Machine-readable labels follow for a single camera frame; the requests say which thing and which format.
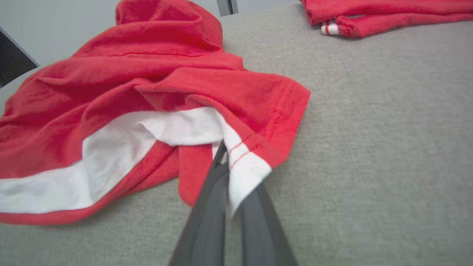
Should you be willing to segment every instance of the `gray fabric surface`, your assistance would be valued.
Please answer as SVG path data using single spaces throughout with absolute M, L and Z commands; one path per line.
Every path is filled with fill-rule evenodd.
M 265 181 L 301 266 L 473 265 L 473 22 L 346 40 L 300 4 L 221 20 L 248 69 L 313 92 Z M 188 213 L 174 180 L 76 224 L 2 224 L 0 264 L 166 265 Z

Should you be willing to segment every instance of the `folded red fabric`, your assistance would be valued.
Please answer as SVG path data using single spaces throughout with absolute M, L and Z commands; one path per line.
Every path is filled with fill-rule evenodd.
M 7 101 L 0 222 L 74 222 L 176 176 L 192 205 L 222 139 L 234 212 L 287 158 L 307 89 L 245 70 L 192 2 L 124 0 L 116 23 Z
M 397 27 L 473 20 L 472 0 L 301 0 L 324 35 L 366 37 Z

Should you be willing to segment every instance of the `white fabric panel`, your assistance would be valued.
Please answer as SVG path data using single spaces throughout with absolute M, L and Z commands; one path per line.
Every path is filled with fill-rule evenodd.
M 75 164 L 24 178 L 0 179 L 0 212 L 47 213 L 86 208 L 110 192 L 156 140 L 169 145 L 200 145 L 219 143 L 222 138 L 229 151 L 239 145 L 228 157 L 233 167 L 229 198 L 234 214 L 271 167 L 240 144 L 240 136 L 211 107 L 143 111 L 118 117 L 84 139 L 83 158 Z

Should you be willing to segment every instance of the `red cloth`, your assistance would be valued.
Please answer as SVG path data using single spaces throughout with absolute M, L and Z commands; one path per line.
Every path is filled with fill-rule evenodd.
M 366 37 L 396 27 L 473 20 L 472 0 L 301 0 L 323 34 Z M 364 15 L 359 18 L 347 16 Z M 329 28 L 334 19 L 337 28 Z
M 185 0 L 123 0 L 116 24 L 7 101 L 0 222 L 74 222 L 176 176 L 192 205 L 222 138 L 236 208 L 287 158 L 309 91 L 245 70 L 209 12 Z

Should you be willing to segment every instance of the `red garment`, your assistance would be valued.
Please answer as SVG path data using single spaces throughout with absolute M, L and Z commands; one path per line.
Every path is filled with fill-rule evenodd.
M 222 139 L 234 212 L 287 158 L 307 89 L 245 70 L 192 2 L 124 0 L 116 23 L 7 101 L 0 222 L 74 222 L 176 176 L 192 205 Z
M 322 34 L 366 37 L 396 27 L 473 20 L 473 0 L 301 0 Z

